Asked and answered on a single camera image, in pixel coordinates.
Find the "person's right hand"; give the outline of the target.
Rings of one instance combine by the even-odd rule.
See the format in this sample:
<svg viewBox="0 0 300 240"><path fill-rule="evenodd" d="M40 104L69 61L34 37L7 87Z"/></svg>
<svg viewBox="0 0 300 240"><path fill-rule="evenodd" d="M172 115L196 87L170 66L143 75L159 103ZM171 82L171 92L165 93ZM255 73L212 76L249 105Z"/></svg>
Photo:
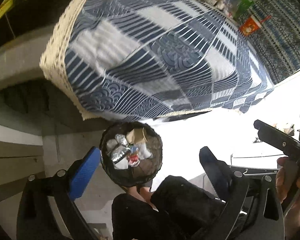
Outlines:
<svg viewBox="0 0 300 240"><path fill-rule="evenodd" d="M287 194L292 186L288 184L288 176L286 172L287 161L288 157L281 157L277 159L277 164L280 166L280 169L276 174L275 185L280 203L283 203L283 201L287 198ZM300 189L300 177L296 181L296 186ZM292 239L300 229L300 195L285 215L284 222L286 239Z"/></svg>

